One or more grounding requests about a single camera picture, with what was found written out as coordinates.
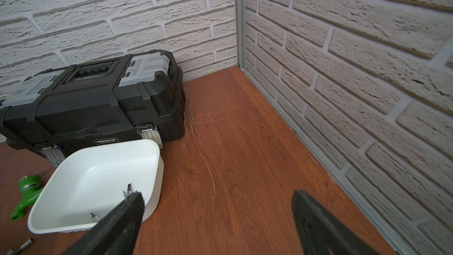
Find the white brick wall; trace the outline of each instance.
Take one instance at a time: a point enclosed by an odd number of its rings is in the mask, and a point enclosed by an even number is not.
[[[252,81],[410,249],[450,254],[453,0],[246,7]]]
[[[156,48],[175,53],[184,81],[233,66],[233,5],[234,0],[0,0],[0,99],[48,68]]]

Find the toolbox lid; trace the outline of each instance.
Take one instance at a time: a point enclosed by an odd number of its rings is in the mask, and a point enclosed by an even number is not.
[[[168,72],[170,59],[161,52],[133,56],[118,87],[154,80],[156,71]]]
[[[62,69],[28,77],[14,88],[3,101],[0,109],[6,106],[25,105],[34,102],[41,95],[42,91],[49,87],[54,82],[54,79],[64,71],[65,69]]]

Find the wooden floor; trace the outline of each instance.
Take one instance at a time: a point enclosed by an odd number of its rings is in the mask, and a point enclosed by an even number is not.
[[[307,190],[381,254],[395,254],[257,88],[231,67],[186,82],[183,139],[162,151],[159,205],[142,223],[134,254],[302,254],[291,212]],[[0,254],[31,236],[26,254],[59,254],[85,232],[33,235],[9,220],[17,181],[53,173],[46,159],[0,144]]]

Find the green hose nozzle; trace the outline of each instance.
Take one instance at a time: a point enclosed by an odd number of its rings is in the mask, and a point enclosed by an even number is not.
[[[37,174],[28,175],[19,180],[19,191],[22,194],[22,200],[14,208],[10,219],[18,220],[25,216],[25,210],[28,206],[33,205],[38,196],[41,194],[41,177]]]

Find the toolbox latch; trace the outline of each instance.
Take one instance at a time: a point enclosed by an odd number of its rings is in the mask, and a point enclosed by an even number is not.
[[[46,156],[52,167],[58,167],[66,158],[63,154],[63,148],[58,144],[38,145],[37,151]]]
[[[157,143],[159,149],[162,149],[164,146],[162,145],[162,139],[160,137],[159,131],[157,126],[150,123],[143,126],[137,126],[137,133],[141,136],[142,139],[150,139]]]

